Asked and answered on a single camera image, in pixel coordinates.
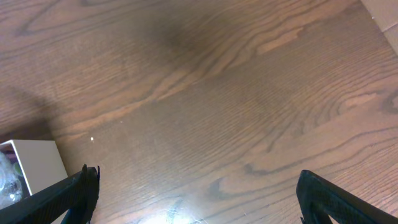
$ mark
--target wooden surface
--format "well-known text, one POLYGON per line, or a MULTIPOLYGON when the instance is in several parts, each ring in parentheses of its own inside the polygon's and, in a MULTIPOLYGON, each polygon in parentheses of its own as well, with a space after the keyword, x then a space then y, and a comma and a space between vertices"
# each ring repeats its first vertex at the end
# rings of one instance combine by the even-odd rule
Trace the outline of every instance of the wooden surface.
POLYGON ((0 10, 2 138, 99 165, 93 223, 300 223, 302 169, 398 216, 398 57, 359 1, 0 10))

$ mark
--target black object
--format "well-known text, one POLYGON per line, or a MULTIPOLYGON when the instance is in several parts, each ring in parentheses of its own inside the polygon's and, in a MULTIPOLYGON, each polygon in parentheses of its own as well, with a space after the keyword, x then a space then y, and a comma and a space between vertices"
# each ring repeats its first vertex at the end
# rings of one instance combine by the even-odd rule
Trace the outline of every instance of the black object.
POLYGON ((366 203, 331 182, 303 170, 298 180, 296 194, 303 213, 304 224, 338 223, 395 224, 398 218, 366 203))
POLYGON ((86 224, 100 192, 100 167, 87 168, 0 210, 1 223, 52 223, 67 210, 62 224, 86 224))

